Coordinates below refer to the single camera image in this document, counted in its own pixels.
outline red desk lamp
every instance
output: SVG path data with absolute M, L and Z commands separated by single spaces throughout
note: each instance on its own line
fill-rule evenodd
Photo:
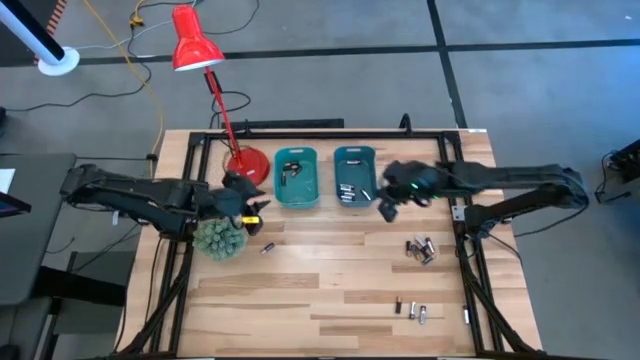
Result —
M 205 68 L 205 73 L 213 93 L 220 104 L 220 111 L 224 124 L 229 133 L 232 147 L 232 157 L 227 164 L 227 170 L 235 171 L 247 176 L 255 185 L 260 185 L 269 175 L 269 160 L 265 154 L 257 149 L 247 147 L 240 149 L 229 122 L 229 115 L 222 102 L 220 89 L 213 78 L 209 66 L 224 60 L 224 55 L 211 40 L 204 37 L 198 14 L 189 5 L 179 5 L 173 9 L 173 24 L 178 34 L 178 45 L 173 52 L 173 69 L 185 71 Z

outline teal plastic bin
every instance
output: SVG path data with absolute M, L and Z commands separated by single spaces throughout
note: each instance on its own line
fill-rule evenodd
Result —
M 302 170 L 292 176 L 286 171 L 286 183 L 282 185 L 282 169 L 288 162 L 297 161 Z M 318 202 L 318 154 L 310 147 L 281 149 L 273 162 L 274 191 L 282 206 L 306 209 Z
M 349 165 L 348 161 L 360 161 L 358 165 Z M 336 174 L 336 195 L 343 206 L 368 207 L 375 200 L 376 193 L 376 151 L 370 146 L 343 146 L 333 153 Z M 340 199 L 340 184 L 353 185 L 353 201 Z M 369 194 L 368 200 L 362 190 Z

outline lamp base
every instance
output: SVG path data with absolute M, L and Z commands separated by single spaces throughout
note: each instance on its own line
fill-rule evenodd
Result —
M 67 46 L 62 49 L 64 50 L 64 57 L 58 64 L 47 64 L 40 59 L 38 60 L 38 70 L 48 76 L 61 76 L 75 69 L 80 62 L 80 54 L 76 49 Z
M 254 148 L 242 148 L 240 149 L 240 158 L 242 163 L 232 157 L 227 163 L 227 171 L 235 171 L 248 177 L 256 186 L 267 179 L 270 167 L 269 159 L 262 151 Z

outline desk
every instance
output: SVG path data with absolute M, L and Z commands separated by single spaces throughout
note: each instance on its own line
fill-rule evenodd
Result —
M 0 219 L 0 305 L 31 295 L 62 205 L 60 186 L 75 162 L 73 154 L 0 156 L 0 168 L 16 169 L 9 195 L 31 205 L 28 214 Z
M 123 304 L 122 286 L 41 266 L 62 205 L 60 187 L 75 162 L 73 154 L 0 156 L 1 168 L 16 169 L 9 195 L 31 205 L 28 214 L 0 219 L 0 305 L 43 296 Z
M 466 161 L 495 166 L 485 132 L 460 131 L 460 137 Z M 181 177 L 188 138 L 186 130 L 166 132 L 156 177 Z M 463 286 L 446 200 L 434 201 L 427 209 L 400 207 L 396 221 L 387 224 L 375 206 L 344 208 L 335 195 L 333 151 L 337 147 L 374 147 L 380 174 L 393 160 L 437 161 L 435 141 L 290 139 L 241 143 L 259 148 L 270 159 L 282 147 L 313 147 L 318 152 L 320 200 L 315 208 L 307 210 L 285 209 L 274 201 L 261 213 L 265 220 L 262 232 L 250 238 L 237 258 L 226 263 L 214 263 L 196 251 L 179 356 L 474 353 L 469 326 L 463 318 Z M 212 143 L 206 177 L 212 186 L 220 184 L 226 152 L 224 145 Z M 195 157 L 192 179 L 199 158 Z M 273 194 L 273 171 L 260 186 L 269 194 Z M 474 201 L 492 204 L 502 199 L 501 191 L 486 191 Z M 515 246 L 509 226 L 498 226 L 493 233 Z M 438 258 L 426 267 L 405 256 L 405 241 L 414 234 L 430 236 L 437 246 Z M 122 347 L 144 324 L 157 241 L 155 230 L 143 230 L 128 289 Z M 260 249 L 270 242 L 275 242 L 276 248 L 260 255 Z M 540 348 L 518 260 L 490 239 L 485 240 L 484 249 L 496 305 L 527 343 Z M 152 308 L 157 303 L 166 251 L 165 241 L 154 270 Z M 394 314 L 396 296 L 404 301 L 402 315 Z M 411 301 L 427 305 L 426 325 L 407 319 Z M 485 347 L 490 348 L 483 311 L 480 318 Z M 161 350 L 167 349 L 172 319 L 170 309 L 164 321 Z

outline wooden table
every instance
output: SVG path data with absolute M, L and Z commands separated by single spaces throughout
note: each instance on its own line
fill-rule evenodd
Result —
M 181 176 L 189 133 L 167 131 L 157 178 Z M 466 161 L 495 166 L 486 132 L 461 130 L 460 135 Z M 196 251 L 179 356 L 474 354 L 469 326 L 464 323 L 462 280 L 446 200 L 436 200 L 427 209 L 399 207 L 396 221 L 387 224 L 375 205 L 344 208 L 335 195 L 333 152 L 337 147 L 374 147 L 380 174 L 393 160 L 437 161 L 435 141 L 300 139 L 245 140 L 242 144 L 259 148 L 271 160 L 282 147 L 316 149 L 320 200 L 315 208 L 292 210 L 274 199 L 261 213 L 266 222 L 262 232 L 226 263 L 215 263 Z M 226 152 L 219 142 L 212 146 L 207 174 L 212 186 L 220 186 Z M 195 178 L 198 164 L 193 168 Z M 260 188 L 273 194 L 273 169 Z M 492 204 L 502 199 L 501 191 L 486 191 L 474 201 Z M 496 227 L 493 234 L 515 247 L 509 226 Z M 438 258 L 426 267 L 405 255 L 405 241 L 414 235 L 429 236 L 437 246 Z M 144 324 L 157 241 L 157 232 L 145 228 L 130 280 L 121 348 Z M 276 244 L 275 249 L 260 255 L 260 249 L 270 242 Z M 155 268 L 152 310 L 166 249 L 164 241 Z M 484 241 L 484 249 L 496 305 L 527 343 L 540 348 L 517 258 L 491 239 Z M 394 313 L 397 296 L 404 302 L 402 315 Z M 411 301 L 426 304 L 426 325 L 407 319 Z M 480 317 L 485 346 L 490 348 L 484 311 Z M 161 349 L 167 348 L 172 309 L 166 319 Z

